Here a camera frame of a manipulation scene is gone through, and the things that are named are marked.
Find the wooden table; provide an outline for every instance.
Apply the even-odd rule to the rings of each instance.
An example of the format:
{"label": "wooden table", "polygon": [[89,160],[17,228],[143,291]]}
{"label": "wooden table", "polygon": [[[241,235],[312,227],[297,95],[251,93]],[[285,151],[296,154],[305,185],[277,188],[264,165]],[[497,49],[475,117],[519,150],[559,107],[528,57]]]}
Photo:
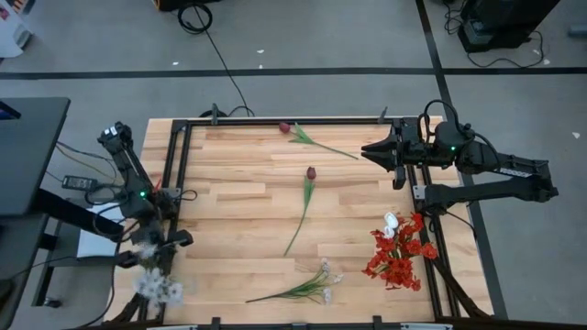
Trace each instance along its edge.
{"label": "wooden table", "polygon": [[[433,117],[433,124],[439,120]],[[162,176],[171,125],[172,119],[149,122],[141,161],[154,182]],[[314,125],[304,130],[315,141],[360,157],[360,147],[385,138],[389,126]],[[291,138],[276,126],[193,128],[184,189],[196,190],[198,198],[182,202],[179,228],[189,230],[194,243],[181,248],[174,259],[172,276],[184,285],[184,305],[168,308],[165,323],[210,324],[214,316],[223,324],[368,323],[374,315],[381,315],[384,322],[432,321],[422,258],[414,259],[415,275],[422,280],[418,292],[386,291],[383,280],[360,272],[374,251],[370,231],[384,227],[383,215],[414,211],[409,183],[395,191],[393,174],[378,165],[288,143]],[[176,160],[181,141],[178,138]],[[302,229],[284,258],[303,211],[308,166],[316,168],[316,189]],[[430,171],[434,183],[460,184],[454,168]],[[450,211],[468,219],[464,205]],[[471,229],[450,215],[441,216],[441,222],[455,278],[491,313]],[[331,305],[307,299],[244,303],[308,280],[321,258],[328,258],[332,270],[345,275],[332,287]],[[106,320],[133,295],[132,281],[138,273],[138,268],[116,270],[116,296]],[[437,280],[448,314],[443,281],[439,275]]]}

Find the white paper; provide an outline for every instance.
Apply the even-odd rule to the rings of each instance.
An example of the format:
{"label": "white paper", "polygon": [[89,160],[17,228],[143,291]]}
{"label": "white paper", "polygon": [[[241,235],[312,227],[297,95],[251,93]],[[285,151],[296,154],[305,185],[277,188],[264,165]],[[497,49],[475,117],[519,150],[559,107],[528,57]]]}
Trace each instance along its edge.
{"label": "white paper", "polygon": [[[116,205],[115,203],[107,203],[104,205],[95,205],[94,207],[88,209],[88,211],[96,214],[106,207],[110,207]],[[106,219],[112,220],[113,222],[118,222],[120,219],[123,219],[122,213],[120,212],[120,208],[116,207],[112,210],[106,211],[101,214]],[[116,253],[116,243],[111,241],[109,238],[98,236],[96,234],[92,234],[85,230],[82,230],[80,233],[80,242],[77,246],[77,258],[83,257],[96,257],[96,256],[104,256],[104,257],[112,257]]]}

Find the table leg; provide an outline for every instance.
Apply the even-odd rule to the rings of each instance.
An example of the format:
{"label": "table leg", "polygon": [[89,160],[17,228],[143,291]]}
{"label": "table leg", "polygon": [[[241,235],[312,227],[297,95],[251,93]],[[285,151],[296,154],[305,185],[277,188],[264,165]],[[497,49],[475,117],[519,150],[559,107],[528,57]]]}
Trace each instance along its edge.
{"label": "table leg", "polygon": [[122,225],[112,222],[101,215],[93,214],[83,207],[68,202],[60,196],[43,189],[37,191],[35,201],[33,202],[33,209],[34,211],[48,214],[66,224],[77,226],[99,236],[103,236],[100,232],[106,233],[107,238],[110,238],[114,242],[118,241],[120,237],[117,236],[124,229]]}

